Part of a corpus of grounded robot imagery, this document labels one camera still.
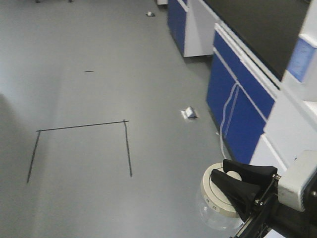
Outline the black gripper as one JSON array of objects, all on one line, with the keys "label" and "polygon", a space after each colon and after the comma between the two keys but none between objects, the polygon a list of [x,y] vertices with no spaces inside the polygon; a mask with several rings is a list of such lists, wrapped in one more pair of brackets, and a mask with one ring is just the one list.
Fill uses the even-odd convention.
[{"label": "black gripper", "polygon": [[[225,173],[235,171],[242,181],[224,172],[213,169],[211,181],[230,201],[242,221],[246,221],[251,213],[254,201],[261,191],[267,188],[278,169],[274,166],[254,166],[224,159]],[[299,212],[271,197],[263,205],[260,212],[251,216],[235,238],[264,238],[269,231],[276,231],[286,238],[315,238],[317,236],[317,176],[314,175],[304,190],[303,212]]]}]

